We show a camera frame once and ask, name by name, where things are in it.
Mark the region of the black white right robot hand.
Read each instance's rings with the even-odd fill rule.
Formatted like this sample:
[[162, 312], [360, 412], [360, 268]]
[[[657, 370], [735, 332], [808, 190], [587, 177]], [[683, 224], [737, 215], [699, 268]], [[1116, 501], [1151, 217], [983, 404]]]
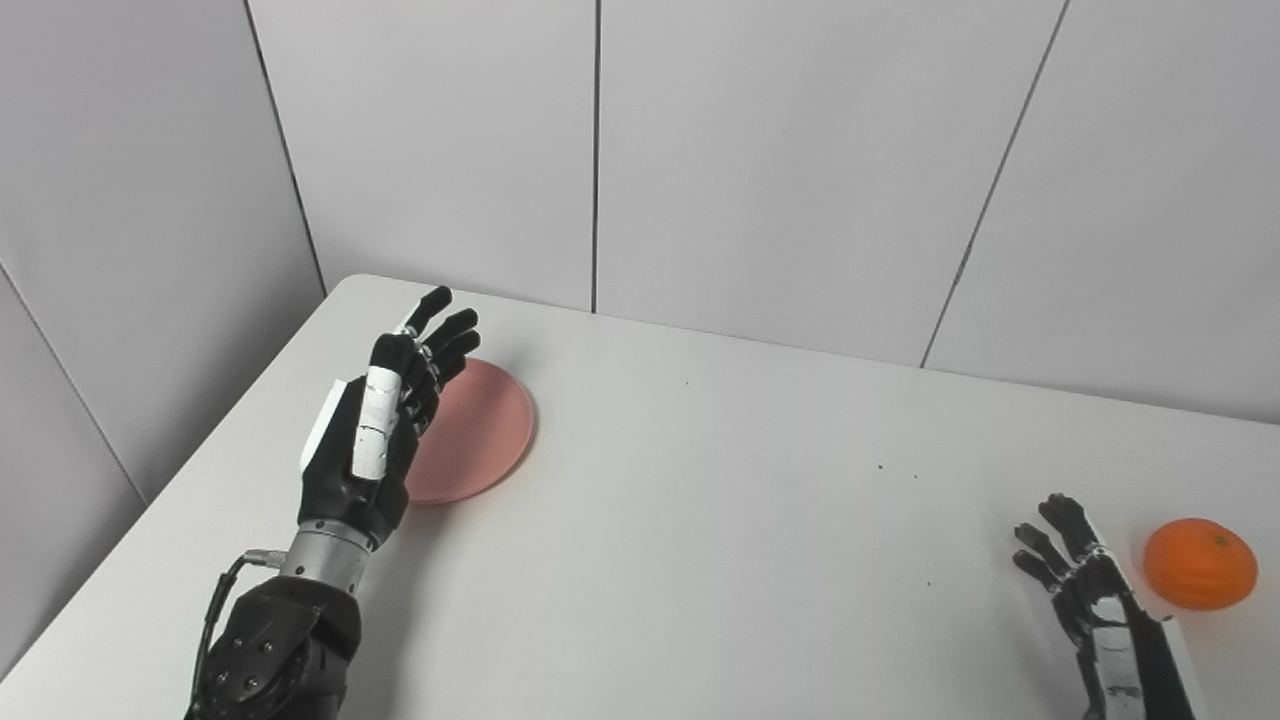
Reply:
[[1075, 647], [1088, 696], [1084, 716], [1207, 719], [1178, 620], [1147, 611], [1079, 502], [1053, 493], [1037, 510], [1060, 539], [1021, 523], [1014, 536], [1023, 547], [1012, 562], [1048, 593]]

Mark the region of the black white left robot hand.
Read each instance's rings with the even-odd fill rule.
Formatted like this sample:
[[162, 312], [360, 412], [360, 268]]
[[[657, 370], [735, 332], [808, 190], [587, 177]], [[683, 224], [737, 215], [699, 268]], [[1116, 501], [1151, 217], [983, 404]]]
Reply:
[[408, 506], [406, 479], [443, 389], [481, 343], [471, 307], [431, 322], [453, 301], [440, 286], [372, 346], [364, 374], [330, 388], [300, 461], [302, 527], [338, 521], [380, 548]]

